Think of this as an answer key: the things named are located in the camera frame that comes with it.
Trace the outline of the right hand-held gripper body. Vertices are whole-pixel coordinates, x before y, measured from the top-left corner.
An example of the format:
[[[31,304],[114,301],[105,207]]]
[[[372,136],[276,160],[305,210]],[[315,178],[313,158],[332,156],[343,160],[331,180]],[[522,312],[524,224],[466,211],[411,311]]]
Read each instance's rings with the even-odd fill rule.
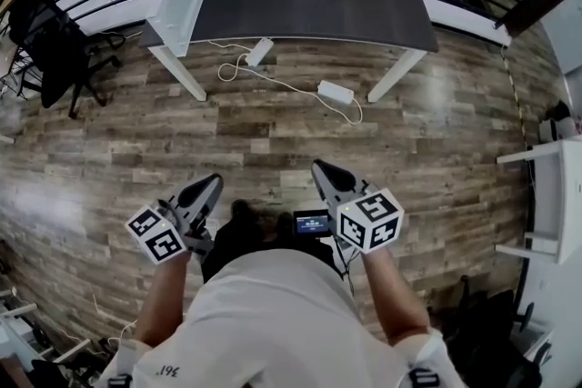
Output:
[[[404,219],[404,209],[383,188],[331,208],[336,235],[363,254],[394,242]]]

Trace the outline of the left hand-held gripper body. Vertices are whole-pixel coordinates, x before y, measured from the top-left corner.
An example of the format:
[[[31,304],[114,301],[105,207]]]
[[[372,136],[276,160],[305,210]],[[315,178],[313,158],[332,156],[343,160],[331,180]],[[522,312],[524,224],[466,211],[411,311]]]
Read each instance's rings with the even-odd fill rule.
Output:
[[[125,223],[125,229],[153,264],[186,252],[202,263],[213,246],[206,219],[190,225],[184,219],[184,207],[178,207],[176,196],[170,196],[141,207]]]

